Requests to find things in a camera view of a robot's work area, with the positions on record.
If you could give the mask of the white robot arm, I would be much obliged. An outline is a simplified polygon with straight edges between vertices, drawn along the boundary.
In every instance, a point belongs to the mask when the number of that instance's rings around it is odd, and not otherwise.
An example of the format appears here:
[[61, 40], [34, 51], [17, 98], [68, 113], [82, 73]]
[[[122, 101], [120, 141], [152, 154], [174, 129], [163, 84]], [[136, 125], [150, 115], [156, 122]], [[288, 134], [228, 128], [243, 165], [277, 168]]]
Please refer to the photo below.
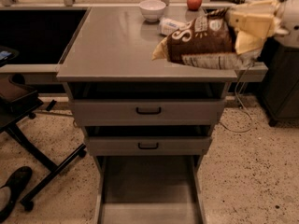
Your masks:
[[238, 55], [261, 51], [269, 37], [286, 47], [298, 47], [299, 0], [251, 0], [230, 7], [225, 19], [235, 31]]

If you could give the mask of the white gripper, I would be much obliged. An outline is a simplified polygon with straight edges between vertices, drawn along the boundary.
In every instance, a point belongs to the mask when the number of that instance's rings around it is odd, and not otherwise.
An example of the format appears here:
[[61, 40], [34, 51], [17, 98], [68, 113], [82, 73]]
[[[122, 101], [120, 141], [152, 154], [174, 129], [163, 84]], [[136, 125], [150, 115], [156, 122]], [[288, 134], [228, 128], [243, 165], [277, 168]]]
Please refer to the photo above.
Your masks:
[[225, 18], [230, 26], [240, 29], [235, 30], [236, 53], [241, 55], [263, 49], [264, 37], [244, 32], [249, 31], [254, 24], [269, 30], [268, 36], [288, 35], [290, 32], [283, 21], [285, 6], [285, 2], [278, 0], [256, 0], [230, 7]]

